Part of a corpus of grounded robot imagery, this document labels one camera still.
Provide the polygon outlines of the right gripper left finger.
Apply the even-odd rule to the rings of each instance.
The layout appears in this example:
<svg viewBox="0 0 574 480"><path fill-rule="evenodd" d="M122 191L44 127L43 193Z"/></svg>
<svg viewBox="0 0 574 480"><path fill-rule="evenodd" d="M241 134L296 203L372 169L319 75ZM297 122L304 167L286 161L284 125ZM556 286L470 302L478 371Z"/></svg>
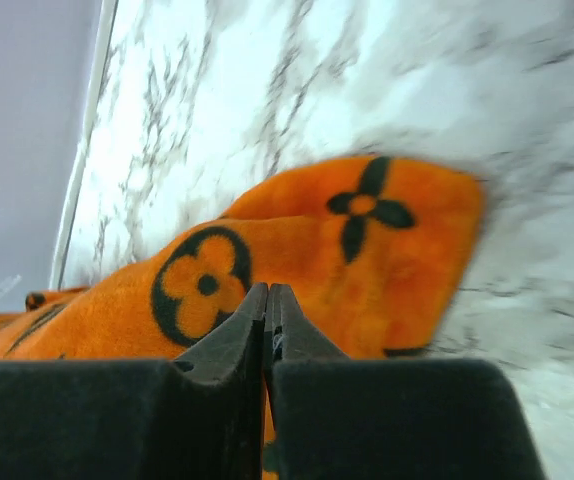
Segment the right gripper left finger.
<svg viewBox="0 0 574 480"><path fill-rule="evenodd" d="M0 361L0 479L258 479L268 289L175 360Z"/></svg>

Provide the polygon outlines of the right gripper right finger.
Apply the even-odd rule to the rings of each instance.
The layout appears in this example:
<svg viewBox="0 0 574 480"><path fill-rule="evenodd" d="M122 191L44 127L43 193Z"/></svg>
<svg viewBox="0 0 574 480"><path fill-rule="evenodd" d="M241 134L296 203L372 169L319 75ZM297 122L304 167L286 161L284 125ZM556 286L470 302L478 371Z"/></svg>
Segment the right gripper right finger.
<svg viewBox="0 0 574 480"><path fill-rule="evenodd" d="M352 360L270 288L270 403L283 479L541 479L516 393L480 359Z"/></svg>

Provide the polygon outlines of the orange patterned pillowcase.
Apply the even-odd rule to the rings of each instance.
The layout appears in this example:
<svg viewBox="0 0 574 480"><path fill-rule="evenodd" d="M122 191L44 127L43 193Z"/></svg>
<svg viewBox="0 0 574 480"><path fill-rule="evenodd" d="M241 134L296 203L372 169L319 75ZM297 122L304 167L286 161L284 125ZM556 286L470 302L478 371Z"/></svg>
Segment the orange patterned pillowcase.
<svg viewBox="0 0 574 480"><path fill-rule="evenodd" d="M152 258L92 287L28 295L0 315L0 361L175 360L257 284L290 287L305 317L352 360L432 340L470 260L484 200L463 172L358 156L278 174ZM264 310L263 463L277 459L272 332Z"/></svg>

